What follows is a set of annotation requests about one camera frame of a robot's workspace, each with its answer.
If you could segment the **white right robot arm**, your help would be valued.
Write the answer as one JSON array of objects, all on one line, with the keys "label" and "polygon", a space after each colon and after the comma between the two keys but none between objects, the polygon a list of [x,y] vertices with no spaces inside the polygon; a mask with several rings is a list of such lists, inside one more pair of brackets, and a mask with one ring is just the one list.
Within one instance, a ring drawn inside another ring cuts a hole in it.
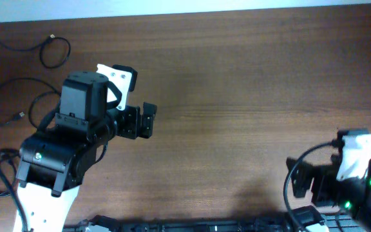
[{"label": "white right robot arm", "polygon": [[[326,147],[338,149],[329,165],[314,166],[305,158]],[[342,138],[318,144],[300,157],[287,158],[287,176],[283,184],[283,200],[292,227],[297,231],[311,231],[312,222],[307,213],[291,208],[288,188],[296,198],[312,193],[314,208],[337,206],[366,231],[371,231],[371,134],[345,135]]]}]

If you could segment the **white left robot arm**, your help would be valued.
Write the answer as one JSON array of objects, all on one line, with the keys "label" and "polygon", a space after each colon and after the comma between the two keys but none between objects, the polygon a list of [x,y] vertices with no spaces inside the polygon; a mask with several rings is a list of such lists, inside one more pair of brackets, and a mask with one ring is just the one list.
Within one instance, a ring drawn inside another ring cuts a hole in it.
[{"label": "white left robot arm", "polygon": [[97,148],[152,136],[157,106],[126,104],[137,75],[115,65],[64,80],[59,104],[19,149],[14,231],[62,231],[84,174],[100,161]]}]

